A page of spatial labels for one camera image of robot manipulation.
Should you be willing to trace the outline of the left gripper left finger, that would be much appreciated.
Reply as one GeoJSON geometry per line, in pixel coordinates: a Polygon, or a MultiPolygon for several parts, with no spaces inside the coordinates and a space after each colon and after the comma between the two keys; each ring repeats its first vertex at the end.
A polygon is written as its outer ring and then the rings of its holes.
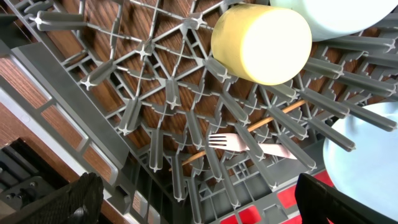
{"type": "Polygon", "coordinates": [[[103,190],[95,173],[57,190],[36,176],[1,193],[1,201],[13,210],[6,215],[1,209],[1,223],[97,223],[103,190]]]}

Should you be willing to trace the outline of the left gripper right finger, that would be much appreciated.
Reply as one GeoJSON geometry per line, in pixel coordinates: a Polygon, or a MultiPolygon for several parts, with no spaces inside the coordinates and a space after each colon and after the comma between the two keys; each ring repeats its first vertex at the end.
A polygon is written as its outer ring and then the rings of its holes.
{"type": "Polygon", "coordinates": [[[295,199],[302,224],[397,224],[306,173],[298,177],[295,199]]]}

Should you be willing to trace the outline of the large light blue plate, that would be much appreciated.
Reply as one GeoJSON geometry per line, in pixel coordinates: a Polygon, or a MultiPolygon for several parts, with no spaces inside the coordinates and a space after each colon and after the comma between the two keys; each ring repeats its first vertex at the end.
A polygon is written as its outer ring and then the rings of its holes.
{"type": "Polygon", "coordinates": [[[332,128],[355,143],[348,152],[329,139],[323,160],[333,185],[365,206],[397,220],[397,131],[385,131],[354,116],[332,128]]]}

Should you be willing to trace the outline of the white plastic fork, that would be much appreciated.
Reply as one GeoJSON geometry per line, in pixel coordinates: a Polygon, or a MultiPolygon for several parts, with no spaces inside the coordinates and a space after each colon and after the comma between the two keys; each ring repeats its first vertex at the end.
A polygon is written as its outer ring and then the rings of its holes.
{"type": "MultiPolygon", "coordinates": [[[[226,151],[249,151],[249,148],[241,139],[241,137],[238,134],[233,133],[211,134],[208,138],[208,144],[210,147],[226,151]]],[[[296,157],[281,144],[260,143],[259,146],[265,154],[296,159],[296,157]]]]}

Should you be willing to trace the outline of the wooden chopstick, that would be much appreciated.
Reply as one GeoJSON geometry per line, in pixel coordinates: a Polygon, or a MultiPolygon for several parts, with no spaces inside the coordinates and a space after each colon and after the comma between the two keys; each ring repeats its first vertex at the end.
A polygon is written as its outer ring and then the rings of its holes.
{"type": "MultiPolygon", "coordinates": [[[[294,104],[289,105],[288,107],[284,108],[282,111],[284,113],[288,113],[288,112],[290,112],[290,111],[292,111],[292,110],[294,110],[294,109],[296,109],[296,108],[298,108],[298,107],[300,107],[300,106],[302,106],[304,104],[305,104],[305,101],[304,100],[300,100],[300,101],[297,101],[294,104]]],[[[260,120],[260,121],[258,121],[256,123],[254,123],[253,125],[249,126],[248,127],[248,131],[251,132],[251,131],[253,131],[253,130],[255,130],[255,129],[257,129],[257,128],[259,128],[259,127],[261,127],[261,126],[263,126],[263,125],[265,125],[265,124],[267,124],[269,122],[271,122],[272,120],[273,120],[273,117],[268,116],[268,117],[266,117],[266,118],[264,118],[264,119],[262,119],[262,120],[260,120]]],[[[203,157],[205,155],[206,155],[205,151],[200,151],[200,152],[194,154],[193,156],[189,157],[188,159],[184,160],[182,162],[182,165],[184,166],[184,165],[188,164],[189,162],[194,161],[195,159],[198,159],[198,158],[203,157]]]]}

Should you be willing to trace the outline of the yellow plastic cup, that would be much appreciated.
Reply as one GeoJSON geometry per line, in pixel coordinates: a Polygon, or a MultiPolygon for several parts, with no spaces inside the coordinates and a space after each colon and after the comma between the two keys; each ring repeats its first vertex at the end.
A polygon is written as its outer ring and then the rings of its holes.
{"type": "Polygon", "coordinates": [[[310,27],[299,13],[260,4],[231,7],[211,36],[213,57],[229,73],[262,85],[279,85],[296,76],[311,48],[310,27]]]}

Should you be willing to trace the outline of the light blue small bowl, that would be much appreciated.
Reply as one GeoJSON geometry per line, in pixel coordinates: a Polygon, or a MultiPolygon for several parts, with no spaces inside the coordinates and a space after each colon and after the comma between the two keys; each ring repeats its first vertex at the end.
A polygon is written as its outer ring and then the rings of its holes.
{"type": "Polygon", "coordinates": [[[373,26],[397,7],[397,0],[270,0],[270,5],[298,12],[319,42],[373,26]]]}

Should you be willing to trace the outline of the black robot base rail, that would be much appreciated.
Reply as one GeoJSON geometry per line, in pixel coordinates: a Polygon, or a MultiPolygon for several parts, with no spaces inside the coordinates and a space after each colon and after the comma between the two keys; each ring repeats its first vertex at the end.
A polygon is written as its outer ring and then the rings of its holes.
{"type": "Polygon", "coordinates": [[[21,138],[1,148],[1,202],[15,211],[67,185],[21,138]]]}

